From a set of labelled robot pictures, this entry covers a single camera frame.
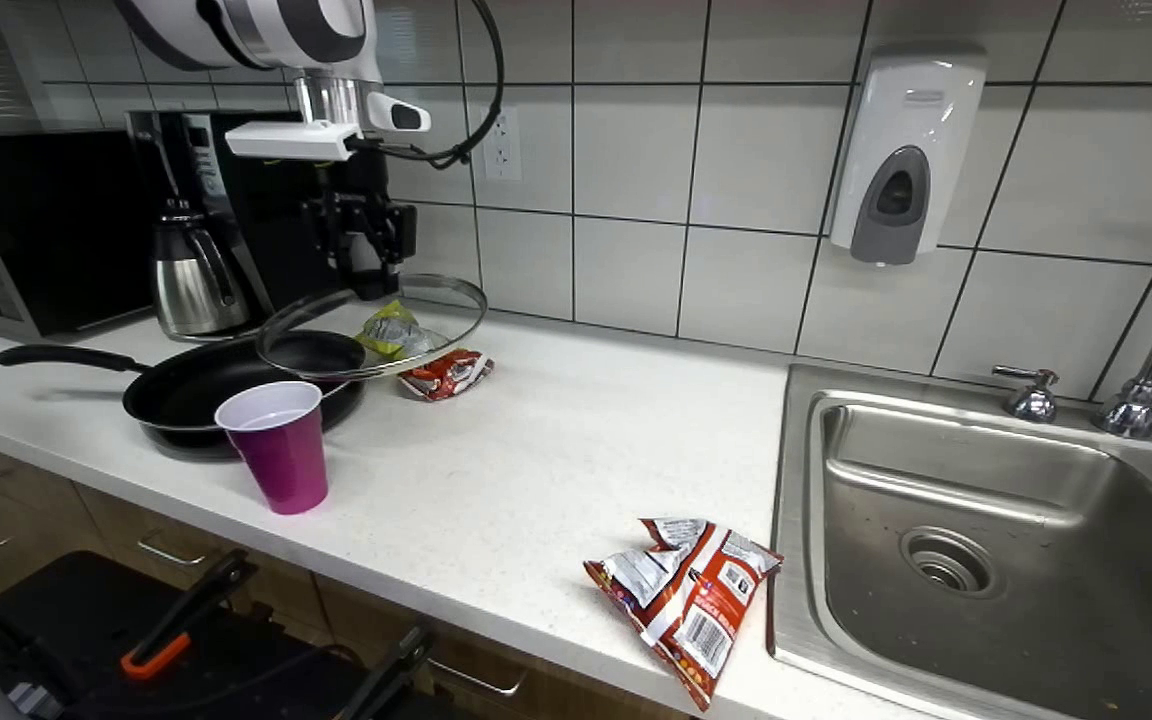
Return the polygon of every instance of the frying pan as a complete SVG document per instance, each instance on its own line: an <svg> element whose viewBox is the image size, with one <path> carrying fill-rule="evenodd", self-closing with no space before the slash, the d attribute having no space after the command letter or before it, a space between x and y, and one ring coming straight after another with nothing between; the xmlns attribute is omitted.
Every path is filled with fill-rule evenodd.
<svg viewBox="0 0 1152 720"><path fill-rule="evenodd" d="M364 365L364 346L347 336L332 330L288 330L271 346L275 365L307 369L307 373L347 373ZM223 433L212 425L212 413L268 381L288 381L288 373L262 361L257 338L248 342L205 342L182 351L163 365L135 365L131 357L116 351L90 351L90 346L62 346L62 342L21 342L0 351L6 369L15 365L93 365L110 373L142 373L124 389L124 413L142 419L151 435L178 446L212 446L223 445ZM364 397L358 381L315 381L324 390L324 428L341 425Z"/></svg>

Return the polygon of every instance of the sink basin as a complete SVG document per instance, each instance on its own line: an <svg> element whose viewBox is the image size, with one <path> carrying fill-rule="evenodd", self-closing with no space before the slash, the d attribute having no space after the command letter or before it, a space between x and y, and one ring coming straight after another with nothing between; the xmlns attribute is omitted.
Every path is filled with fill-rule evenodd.
<svg viewBox="0 0 1152 720"><path fill-rule="evenodd" d="M936 716L1152 716L1152 445L1079 425L794 369L776 655Z"/></svg>

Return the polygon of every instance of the cup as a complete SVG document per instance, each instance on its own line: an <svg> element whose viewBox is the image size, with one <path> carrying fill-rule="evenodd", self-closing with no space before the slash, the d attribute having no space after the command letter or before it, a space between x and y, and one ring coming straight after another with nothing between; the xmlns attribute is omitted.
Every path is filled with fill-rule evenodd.
<svg viewBox="0 0 1152 720"><path fill-rule="evenodd" d="M321 399L315 385L275 381L228 397L212 414L280 515L307 513L328 494Z"/></svg>

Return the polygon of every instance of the kitchen counter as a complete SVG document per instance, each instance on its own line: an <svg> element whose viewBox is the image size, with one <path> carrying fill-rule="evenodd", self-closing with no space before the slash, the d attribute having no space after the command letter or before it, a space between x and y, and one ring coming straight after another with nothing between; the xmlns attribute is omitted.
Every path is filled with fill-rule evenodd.
<svg viewBox="0 0 1152 720"><path fill-rule="evenodd" d="M183 351L151 321L84 346ZM102 369L0 369L0 453L698 710L580 558L645 542L638 515L708 515L768 542L784 361L495 314L474 346L495 357L495 374L464 399L370 385L328 435L332 494L294 518L265 507L242 462L157 453L121 409L128 374ZM713 716L903 716L776 663L764 603L768 592Z"/></svg>

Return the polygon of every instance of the red item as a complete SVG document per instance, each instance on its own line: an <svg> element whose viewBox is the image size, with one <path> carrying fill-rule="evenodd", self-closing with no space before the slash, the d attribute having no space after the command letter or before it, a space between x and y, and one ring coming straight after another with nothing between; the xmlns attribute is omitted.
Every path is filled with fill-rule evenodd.
<svg viewBox="0 0 1152 720"><path fill-rule="evenodd" d="M450 357L422 365L412 373L401 373L401 389L422 399L453 399L468 390L479 374L493 373L493 361L474 346L453 346Z"/></svg>
<svg viewBox="0 0 1152 720"><path fill-rule="evenodd" d="M594 558L586 571L623 606L639 639L702 706L731 658L749 603L780 554L708 518L645 518L656 547Z"/></svg>

